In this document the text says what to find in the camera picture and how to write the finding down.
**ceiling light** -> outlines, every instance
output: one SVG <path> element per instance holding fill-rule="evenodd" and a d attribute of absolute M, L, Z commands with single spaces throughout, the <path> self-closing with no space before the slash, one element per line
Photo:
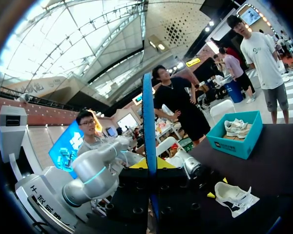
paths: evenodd
<path fill-rule="evenodd" d="M 154 48 L 156 48 L 156 46 L 154 45 L 153 42 L 150 41 L 151 46 L 153 46 Z"/>
<path fill-rule="evenodd" d="M 165 46 L 163 46 L 162 44 L 159 44 L 158 48 L 160 48 L 161 50 L 165 50 Z"/>
<path fill-rule="evenodd" d="M 180 69 L 184 66 L 184 64 L 182 62 L 178 63 L 177 68 Z"/>

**shoe box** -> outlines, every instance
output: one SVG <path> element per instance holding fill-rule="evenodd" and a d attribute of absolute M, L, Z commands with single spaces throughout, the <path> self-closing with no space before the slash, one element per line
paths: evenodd
<path fill-rule="evenodd" d="M 236 118 L 252 124 L 248 135 L 244 140 L 232 139 L 232 137 L 223 138 L 226 134 L 225 121 L 234 121 Z M 263 122 L 259 111 L 230 113 L 225 114 L 206 136 L 212 148 L 242 159 L 248 159 L 262 129 Z"/>

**robotic arm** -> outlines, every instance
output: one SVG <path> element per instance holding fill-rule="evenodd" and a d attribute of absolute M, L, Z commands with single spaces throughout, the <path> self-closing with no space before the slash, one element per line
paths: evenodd
<path fill-rule="evenodd" d="M 128 164 L 135 164 L 144 159 L 141 155 L 128 152 L 128 145 L 129 140 L 119 136 L 113 142 L 80 155 L 72 166 L 78 178 L 63 186 L 64 200 L 72 207 L 79 207 L 90 200 L 105 198 L 116 191 L 118 175 L 113 175 L 108 165 L 117 156 Z"/>

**black shorts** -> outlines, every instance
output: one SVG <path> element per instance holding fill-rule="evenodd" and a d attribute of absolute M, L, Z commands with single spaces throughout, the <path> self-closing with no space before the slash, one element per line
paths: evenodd
<path fill-rule="evenodd" d="M 192 141 L 199 140 L 210 131 L 209 123 L 197 107 L 190 112 L 181 111 L 179 121 L 181 127 Z"/>
<path fill-rule="evenodd" d="M 242 76 L 236 78 L 236 82 L 238 82 L 239 86 L 244 90 L 247 91 L 249 89 L 249 86 L 251 86 L 251 80 L 244 72 Z"/>

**black tabletop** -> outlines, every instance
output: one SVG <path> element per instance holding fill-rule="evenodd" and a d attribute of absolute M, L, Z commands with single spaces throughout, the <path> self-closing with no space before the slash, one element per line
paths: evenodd
<path fill-rule="evenodd" d="M 246 160 L 213 149 L 207 138 L 189 154 L 232 185 L 244 190 L 251 186 L 258 197 L 293 193 L 293 124 L 264 124 Z"/>
<path fill-rule="evenodd" d="M 260 200 L 242 215 L 214 199 L 201 197 L 202 233 L 267 233 L 292 203 L 293 198 L 293 124 L 264 124 L 250 157 L 245 160 L 213 149 L 205 139 L 190 154 L 202 164 L 218 170 L 228 182 Z"/>

